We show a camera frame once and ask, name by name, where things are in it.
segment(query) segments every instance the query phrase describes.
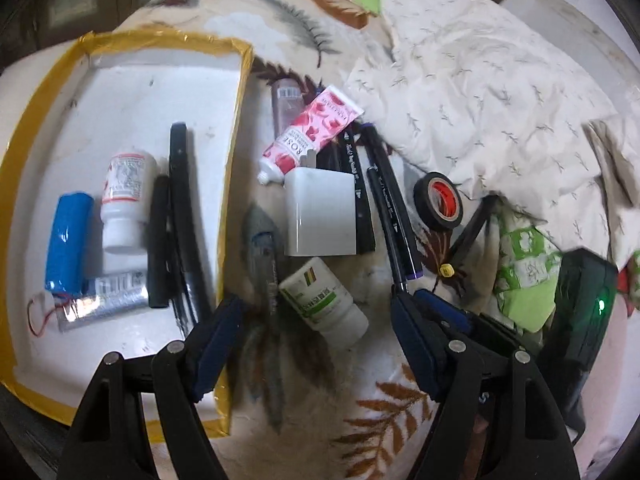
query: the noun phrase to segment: yellow tape edge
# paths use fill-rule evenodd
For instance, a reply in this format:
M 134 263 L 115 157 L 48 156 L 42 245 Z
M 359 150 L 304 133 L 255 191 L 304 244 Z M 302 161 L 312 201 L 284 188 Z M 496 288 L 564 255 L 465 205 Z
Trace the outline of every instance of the yellow tape edge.
M 128 30 L 106 34 L 89 33 L 79 38 L 49 70 L 40 85 L 33 93 L 25 108 L 14 134 L 9 142 L 0 165 L 0 197 L 3 208 L 0 210 L 0 383 L 4 384 L 12 394 L 24 404 L 43 415 L 62 424 L 71 425 L 76 410 L 20 384 L 14 376 L 15 355 L 11 340 L 11 331 L 7 316 L 6 305 L 6 271 L 8 243 L 14 215 L 15 199 L 20 176 L 29 156 L 33 141 L 40 131 L 44 119 L 59 95 L 64 83 L 68 80 L 78 62 L 84 56 L 99 56 L 100 54 L 116 54 L 142 48 L 172 48 L 178 50 L 192 50 L 223 56 L 237 52 L 241 56 L 241 77 L 236 96 L 234 110 L 234 127 L 231 135 L 230 153 L 236 145 L 238 135 L 239 111 L 244 97 L 246 81 L 251 71 L 254 54 L 251 45 L 235 38 L 220 39 L 206 34 L 179 32 L 176 30 Z M 223 191 L 222 221 L 219 231 L 218 248 L 218 280 L 216 283 L 216 303 L 223 295 L 223 264 L 225 256 L 226 233 L 226 200 L 230 185 L 230 170 L 232 156 L 225 166 L 225 188 Z M 228 387 L 226 370 L 222 371 L 213 391 L 220 418 L 202 422 L 209 438 L 228 436 L 230 428 L 231 395 Z M 149 441 L 164 442 L 160 422 L 152 420 L 147 423 Z

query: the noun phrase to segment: blue battery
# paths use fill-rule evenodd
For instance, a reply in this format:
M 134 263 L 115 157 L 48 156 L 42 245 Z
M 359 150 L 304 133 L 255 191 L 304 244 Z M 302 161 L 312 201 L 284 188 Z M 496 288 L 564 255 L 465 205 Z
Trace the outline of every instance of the blue battery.
M 87 193 L 64 194 L 53 218 L 44 288 L 53 294 L 82 294 L 82 261 L 94 199 Z

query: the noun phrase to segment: white bottle cap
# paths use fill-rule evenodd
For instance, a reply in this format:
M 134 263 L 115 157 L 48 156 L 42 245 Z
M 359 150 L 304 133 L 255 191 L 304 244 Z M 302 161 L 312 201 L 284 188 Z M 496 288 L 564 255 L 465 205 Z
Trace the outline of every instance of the white bottle cap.
M 339 322 L 321 330 L 320 333 L 332 348 L 345 349 L 353 346 L 364 336 L 367 328 L 369 328 L 367 316 L 356 304 L 352 304 Z
M 262 184 L 263 186 L 266 186 L 268 183 L 270 183 L 271 179 L 269 178 L 269 174 L 262 170 L 260 173 L 258 173 L 258 182 L 260 182 L 260 184 Z
M 111 254 L 140 254 L 144 252 L 142 237 L 144 224 L 130 218 L 108 220 L 102 228 L 102 248 Z

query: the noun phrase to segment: silver screw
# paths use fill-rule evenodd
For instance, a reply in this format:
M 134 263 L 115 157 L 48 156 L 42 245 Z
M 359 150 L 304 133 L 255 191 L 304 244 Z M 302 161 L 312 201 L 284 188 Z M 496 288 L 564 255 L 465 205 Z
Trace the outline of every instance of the silver screw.
M 166 349 L 169 351 L 169 354 L 177 354 L 182 352 L 182 350 L 184 349 L 184 343 L 179 340 L 171 341 L 166 346 Z
M 102 362 L 106 365 L 112 365 L 118 362 L 119 358 L 120 358 L 120 354 L 118 354 L 117 352 L 109 352 L 107 355 L 104 356 L 104 358 L 102 359 Z
M 456 354 L 461 354 L 466 350 L 466 345 L 459 339 L 449 341 L 449 349 Z
M 516 361 L 525 365 L 529 361 L 531 361 L 531 356 L 527 354 L 524 350 L 518 350 L 516 352 Z

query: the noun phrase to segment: red wire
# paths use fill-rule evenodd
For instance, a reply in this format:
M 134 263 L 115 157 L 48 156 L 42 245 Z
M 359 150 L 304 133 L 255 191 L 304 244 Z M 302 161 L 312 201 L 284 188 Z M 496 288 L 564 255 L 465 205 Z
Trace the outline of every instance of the red wire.
M 34 299 L 31 298 L 29 300 L 29 303 L 27 303 L 27 323 L 29 325 L 29 330 L 33 336 L 41 337 L 42 334 L 44 334 L 44 329 L 46 328 L 47 323 L 49 322 L 49 319 L 51 318 L 51 316 L 53 316 L 55 311 L 57 311 L 60 308 L 65 308 L 71 302 L 71 299 L 72 299 L 71 296 L 68 296 L 67 294 L 57 294 L 57 296 L 61 298 L 65 298 L 64 303 L 57 304 L 45 314 L 44 319 L 42 320 L 42 326 L 40 327 L 40 330 L 38 330 L 37 332 L 36 330 L 34 330 L 33 325 L 31 324 L 31 307 L 33 306 L 33 303 L 35 303 Z

